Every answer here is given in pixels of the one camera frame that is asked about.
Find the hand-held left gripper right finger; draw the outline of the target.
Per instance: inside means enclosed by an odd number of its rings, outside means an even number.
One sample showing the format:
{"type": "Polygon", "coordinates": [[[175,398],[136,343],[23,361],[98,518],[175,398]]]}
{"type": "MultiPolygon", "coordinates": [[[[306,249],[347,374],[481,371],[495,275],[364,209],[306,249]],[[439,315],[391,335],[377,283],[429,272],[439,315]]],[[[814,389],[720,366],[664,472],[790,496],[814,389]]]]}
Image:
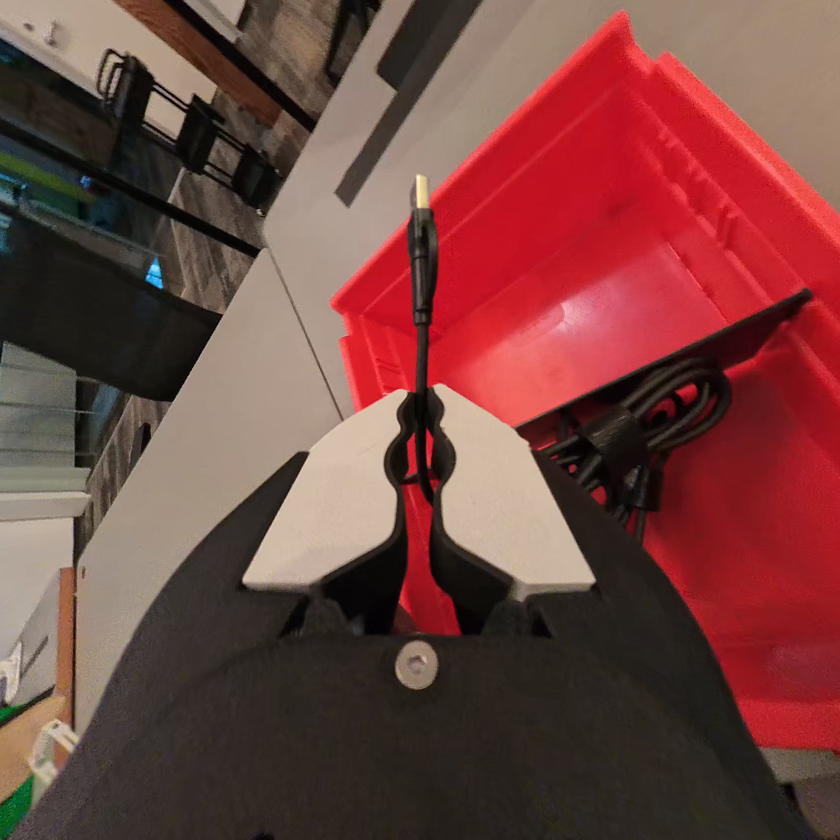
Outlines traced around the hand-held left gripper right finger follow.
{"type": "Polygon", "coordinates": [[[588,592],[594,573],[528,442],[444,384],[427,394],[437,478],[429,562],[467,624],[504,601],[588,592]]]}

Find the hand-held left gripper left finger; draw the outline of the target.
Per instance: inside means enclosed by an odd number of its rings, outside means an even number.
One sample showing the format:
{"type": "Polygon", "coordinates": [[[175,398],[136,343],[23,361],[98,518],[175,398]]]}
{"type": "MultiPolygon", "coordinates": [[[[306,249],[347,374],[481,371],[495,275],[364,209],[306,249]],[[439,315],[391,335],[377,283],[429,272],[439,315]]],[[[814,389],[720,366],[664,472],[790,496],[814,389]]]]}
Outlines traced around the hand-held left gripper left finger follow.
{"type": "Polygon", "coordinates": [[[347,617],[394,613],[407,568],[409,392],[311,447],[244,574],[255,592],[322,595],[347,617]]]}

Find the black cable red plugs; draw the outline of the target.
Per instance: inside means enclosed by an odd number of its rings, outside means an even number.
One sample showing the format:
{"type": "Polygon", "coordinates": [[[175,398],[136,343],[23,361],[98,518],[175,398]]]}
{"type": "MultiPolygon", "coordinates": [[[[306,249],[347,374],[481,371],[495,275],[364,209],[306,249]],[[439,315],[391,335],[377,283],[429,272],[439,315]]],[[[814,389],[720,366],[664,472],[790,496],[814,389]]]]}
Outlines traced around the black cable red plugs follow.
{"type": "Polygon", "coordinates": [[[678,448],[717,426],[732,403],[718,361],[695,356],[655,366],[630,393],[587,423],[542,448],[635,540],[661,508],[665,465],[678,448]]]}

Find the red plastic bin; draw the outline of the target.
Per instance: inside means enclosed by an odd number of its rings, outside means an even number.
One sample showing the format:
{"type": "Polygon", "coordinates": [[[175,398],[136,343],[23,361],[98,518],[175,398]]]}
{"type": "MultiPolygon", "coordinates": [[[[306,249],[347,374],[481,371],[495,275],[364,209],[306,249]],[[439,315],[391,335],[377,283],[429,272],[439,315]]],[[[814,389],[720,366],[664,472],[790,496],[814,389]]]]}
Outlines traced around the red plastic bin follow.
{"type": "Polygon", "coordinates": [[[838,214],[618,12],[433,197],[430,360],[510,426],[772,308],[726,363],[721,423],[679,449],[644,546],[761,747],[838,753],[838,214]]]}

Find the black utility cart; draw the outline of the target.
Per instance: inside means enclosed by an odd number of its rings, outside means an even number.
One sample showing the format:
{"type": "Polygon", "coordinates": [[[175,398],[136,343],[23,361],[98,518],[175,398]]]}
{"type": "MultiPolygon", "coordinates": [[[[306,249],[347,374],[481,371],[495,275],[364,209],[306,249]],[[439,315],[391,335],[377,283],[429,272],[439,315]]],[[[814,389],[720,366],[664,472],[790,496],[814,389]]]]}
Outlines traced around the black utility cart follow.
{"type": "Polygon", "coordinates": [[[162,86],[136,56],[106,49],[96,75],[96,91],[117,139],[137,134],[174,156],[182,168],[203,175],[264,214],[281,184],[278,169],[261,150],[226,130],[224,117],[197,95],[185,101],[162,86]],[[182,115],[176,136],[147,119],[153,98],[182,115]]]}

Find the wooden post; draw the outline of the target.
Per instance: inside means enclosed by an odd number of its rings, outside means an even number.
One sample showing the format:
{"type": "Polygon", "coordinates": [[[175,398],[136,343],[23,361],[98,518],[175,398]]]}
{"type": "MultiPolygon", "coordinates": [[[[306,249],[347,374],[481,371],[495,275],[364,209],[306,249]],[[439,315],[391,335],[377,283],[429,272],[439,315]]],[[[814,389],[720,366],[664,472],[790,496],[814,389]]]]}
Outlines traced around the wooden post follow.
{"type": "Polygon", "coordinates": [[[123,11],[271,128],[282,113],[311,133],[317,119],[281,90],[188,2],[118,1],[123,11]]]}

